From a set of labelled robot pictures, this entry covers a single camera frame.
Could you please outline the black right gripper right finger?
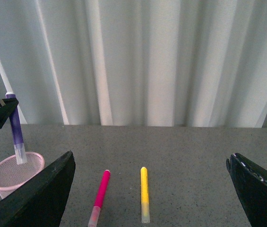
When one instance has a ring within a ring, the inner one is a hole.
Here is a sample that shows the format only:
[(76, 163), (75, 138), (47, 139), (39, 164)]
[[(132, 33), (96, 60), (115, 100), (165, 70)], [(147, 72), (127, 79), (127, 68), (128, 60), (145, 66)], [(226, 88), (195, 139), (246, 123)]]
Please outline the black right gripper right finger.
[(226, 167), (244, 212), (253, 227), (267, 227), (267, 170), (240, 153)]

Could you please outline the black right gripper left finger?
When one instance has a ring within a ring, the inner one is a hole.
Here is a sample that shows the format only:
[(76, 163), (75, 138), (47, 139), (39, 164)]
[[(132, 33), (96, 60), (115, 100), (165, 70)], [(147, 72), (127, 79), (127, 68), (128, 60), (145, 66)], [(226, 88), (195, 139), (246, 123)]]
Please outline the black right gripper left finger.
[(0, 227), (58, 227), (76, 164), (68, 151), (0, 201)]

